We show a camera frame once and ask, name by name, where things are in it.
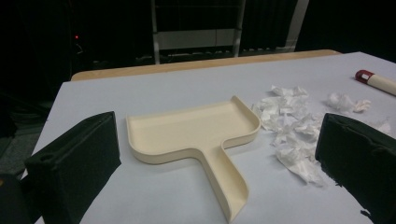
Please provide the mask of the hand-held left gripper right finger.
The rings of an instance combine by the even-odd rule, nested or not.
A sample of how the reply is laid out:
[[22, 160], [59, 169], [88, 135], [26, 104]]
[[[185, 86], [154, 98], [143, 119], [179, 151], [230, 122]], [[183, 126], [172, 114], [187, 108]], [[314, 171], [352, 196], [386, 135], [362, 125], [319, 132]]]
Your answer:
[[315, 158], [374, 224], [396, 224], [396, 139], [358, 120], [328, 113]]

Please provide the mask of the white slanted metal post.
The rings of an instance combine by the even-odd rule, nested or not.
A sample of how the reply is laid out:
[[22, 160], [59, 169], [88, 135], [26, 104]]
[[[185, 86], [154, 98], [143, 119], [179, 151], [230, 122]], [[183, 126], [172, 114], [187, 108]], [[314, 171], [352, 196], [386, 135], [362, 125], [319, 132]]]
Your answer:
[[286, 51], [294, 51], [299, 34], [304, 22], [305, 12], [308, 8], [309, 0], [298, 0], [290, 22], [290, 28], [285, 45]]

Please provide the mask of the cream brush with red cap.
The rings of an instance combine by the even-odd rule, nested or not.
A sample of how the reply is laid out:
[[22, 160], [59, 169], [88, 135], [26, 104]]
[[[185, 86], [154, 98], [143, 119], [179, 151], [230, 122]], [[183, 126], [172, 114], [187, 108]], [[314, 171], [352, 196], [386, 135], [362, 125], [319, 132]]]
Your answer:
[[363, 84], [396, 96], [396, 81], [381, 77], [367, 70], [360, 70], [355, 74], [355, 79]]

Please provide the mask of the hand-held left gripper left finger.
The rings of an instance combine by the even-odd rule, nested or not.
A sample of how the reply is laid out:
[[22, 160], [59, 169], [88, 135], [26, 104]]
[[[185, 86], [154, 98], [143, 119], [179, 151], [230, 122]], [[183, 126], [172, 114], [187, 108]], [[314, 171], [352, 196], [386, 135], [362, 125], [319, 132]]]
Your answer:
[[119, 166], [112, 111], [84, 119], [25, 161], [46, 224], [79, 224]]

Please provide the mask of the pale blue table mat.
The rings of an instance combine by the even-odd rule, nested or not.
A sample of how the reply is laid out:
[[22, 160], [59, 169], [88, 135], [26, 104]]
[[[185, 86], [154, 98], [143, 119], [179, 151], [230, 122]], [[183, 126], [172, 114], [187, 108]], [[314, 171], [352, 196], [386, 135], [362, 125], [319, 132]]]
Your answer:
[[287, 170], [277, 160], [273, 136], [266, 131], [253, 142], [229, 150], [247, 181], [249, 196], [236, 218], [228, 221], [200, 162], [186, 159], [152, 165], [138, 161], [126, 127], [127, 116], [209, 105], [233, 96], [252, 105], [277, 86], [305, 89], [308, 108], [314, 113], [325, 110], [326, 98], [333, 92], [367, 99], [371, 107], [359, 114], [359, 120], [384, 120], [396, 135], [396, 97], [359, 83], [355, 74], [361, 69], [396, 80], [396, 63], [355, 52], [66, 82], [38, 145], [47, 145], [92, 115], [115, 113], [121, 164], [80, 224], [372, 224], [345, 189], [332, 181], [319, 188]]

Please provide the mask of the cream plastic dustpan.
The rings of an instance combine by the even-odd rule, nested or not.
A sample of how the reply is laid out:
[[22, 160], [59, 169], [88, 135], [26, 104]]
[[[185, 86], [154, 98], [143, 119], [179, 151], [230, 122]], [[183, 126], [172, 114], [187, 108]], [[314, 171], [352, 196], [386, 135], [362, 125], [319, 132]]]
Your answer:
[[261, 120], [238, 97], [213, 105], [126, 118], [133, 155], [148, 164], [198, 160], [227, 221], [248, 201], [248, 185], [225, 150], [253, 141]]

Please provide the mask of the pile of white paper scraps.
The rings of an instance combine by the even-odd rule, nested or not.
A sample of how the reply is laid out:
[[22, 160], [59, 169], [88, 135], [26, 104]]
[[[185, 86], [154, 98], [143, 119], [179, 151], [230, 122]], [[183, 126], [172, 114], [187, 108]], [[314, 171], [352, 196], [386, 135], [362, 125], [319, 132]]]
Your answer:
[[332, 180], [315, 158], [322, 121], [327, 113], [364, 117], [371, 110], [368, 99], [353, 100], [341, 92], [329, 93], [321, 109], [313, 108], [313, 98], [300, 86], [285, 89], [273, 86], [270, 95], [251, 106], [262, 129], [271, 135], [270, 147], [278, 168], [304, 185], [326, 188]]

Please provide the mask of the white metal stand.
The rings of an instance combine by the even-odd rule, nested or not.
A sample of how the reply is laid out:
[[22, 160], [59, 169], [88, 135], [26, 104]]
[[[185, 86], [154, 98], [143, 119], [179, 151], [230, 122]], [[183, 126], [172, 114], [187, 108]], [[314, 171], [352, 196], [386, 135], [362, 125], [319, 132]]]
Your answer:
[[239, 56], [247, 0], [150, 0], [153, 57], [192, 49], [227, 49]]

